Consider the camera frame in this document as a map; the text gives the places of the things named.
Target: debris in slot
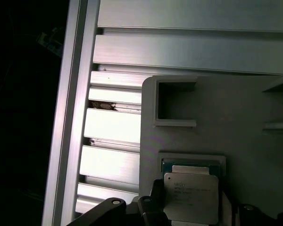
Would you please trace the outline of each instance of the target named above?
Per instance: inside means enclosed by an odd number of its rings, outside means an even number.
[[[112,103],[112,102],[103,102],[103,101],[96,101],[96,100],[89,101],[89,107],[95,108],[95,109],[117,111],[117,109],[115,109],[115,106],[116,106],[116,103]]]

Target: silver metal surface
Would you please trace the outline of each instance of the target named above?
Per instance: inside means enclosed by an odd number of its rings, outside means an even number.
[[[140,144],[121,142],[121,141],[116,141],[116,140],[91,138],[90,145],[92,147],[114,149],[114,150],[125,151],[125,152],[133,152],[133,153],[140,152]]]
[[[132,199],[138,194],[131,192],[124,192],[116,189],[107,189],[99,186],[92,186],[79,183],[77,188],[77,194],[79,197],[88,197],[91,194],[96,194],[97,199],[106,200],[111,197],[123,199],[127,204],[132,202]]]
[[[141,115],[88,109],[85,137],[95,137],[121,142],[140,142]]]
[[[101,87],[141,89],[143,81],[148,77],[150,77],[150,75],[93,71],[91,73],[91,85]]]
[[[79,177],[79,167],[82,150],[82,136],[87,108],[87,95],[90,86],[92,56],[94,50],[95,33],[98,22],[100,0],[88,0],[83,45],[81,52],[80,69],[77,78],[75,94],[75,108],[67,156],[67,174],[63,200],[61,226],[68,225],[74,218],[76,204],[76,190]]]
[[[164,212],[169,220],[214,225],[218,222],[218,178],[166,173]]]
[[[116,103],[114,109],[118,112],[126,112],[126,113],[134,113],[134,114],[141,114],[142,113],[142,106],[141,105]]]
[[[172,173],[193,173],[209,175],[208,167],[196,167],[196,166],[172,166]]]
[[[80,174],[139,184],[138,153],[83,146]]]
[[[78,197],[76,200],[75,211],[77,213],[85,213],[91,210],[93,207],[99,205],[103,200]]]
[[[91,87],[88,98],[98,101],[142,104],[142,92],[134,89]]]
[[[283,1],[102,0],[99,26],[283,32]]]
[[[102,178],[95,178],[95,177],[89,177],[86,176],[84,183],[99,187],[105,187],[110,189],[116,189],[120,191],[125,192],[131,192],[131,193],[138,193],[138,185],[135,184],[129,184],[126,182],[120,182],[116,180],[107,180]]]
[[[94,62],[283,74],[283,40],[207,34],[97,35]]]
[[[70,0],[58,85],[43,226],[60,225],[87,0]]]

